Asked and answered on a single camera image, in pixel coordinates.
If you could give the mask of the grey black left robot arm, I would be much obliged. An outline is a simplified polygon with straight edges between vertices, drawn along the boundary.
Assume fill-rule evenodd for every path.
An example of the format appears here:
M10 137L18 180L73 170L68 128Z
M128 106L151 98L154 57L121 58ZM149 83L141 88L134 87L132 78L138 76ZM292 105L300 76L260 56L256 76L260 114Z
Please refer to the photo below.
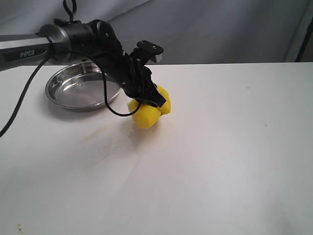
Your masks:
M36 34L0 37L2 71L44 59L55 65L95 60L128 97L155 107L161 107L166 99L145 65L150 60L158 62L162 53L162 47L145 40L138 42L131 54L126 53L112 26L101 20L46 24Z

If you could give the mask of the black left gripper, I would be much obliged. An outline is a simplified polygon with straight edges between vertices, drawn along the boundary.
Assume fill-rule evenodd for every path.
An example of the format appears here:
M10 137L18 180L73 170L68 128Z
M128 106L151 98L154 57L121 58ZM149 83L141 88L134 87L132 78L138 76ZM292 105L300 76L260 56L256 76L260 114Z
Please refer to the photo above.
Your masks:
M113 76L125 94L152 107L162 107L166 99L151 80L152 72L145 66L140 68L130 58L112 26L107 22L93 22L92 30L98 48L104 53L98 59L101 67Z

